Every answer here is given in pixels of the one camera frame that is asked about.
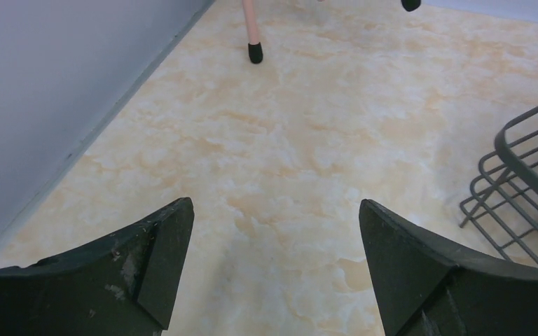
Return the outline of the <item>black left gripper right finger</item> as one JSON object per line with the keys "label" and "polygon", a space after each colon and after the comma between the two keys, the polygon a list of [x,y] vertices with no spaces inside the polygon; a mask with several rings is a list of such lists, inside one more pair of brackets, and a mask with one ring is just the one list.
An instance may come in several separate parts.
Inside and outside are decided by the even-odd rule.
{"label": "black left gripper right finger", "polygon": [[538,335],[538,268],[458,244],[371,199],[359,227],[386,335]]}

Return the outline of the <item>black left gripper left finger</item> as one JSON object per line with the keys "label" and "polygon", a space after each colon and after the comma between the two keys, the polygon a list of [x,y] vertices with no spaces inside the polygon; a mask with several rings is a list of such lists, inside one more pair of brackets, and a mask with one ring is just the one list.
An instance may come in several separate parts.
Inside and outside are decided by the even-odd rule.
{"label": "black left gripper left finger", "polygon": [[0,335],[160,335],[193,222],[193,202],[182,197],[72,250],[1,268]]}

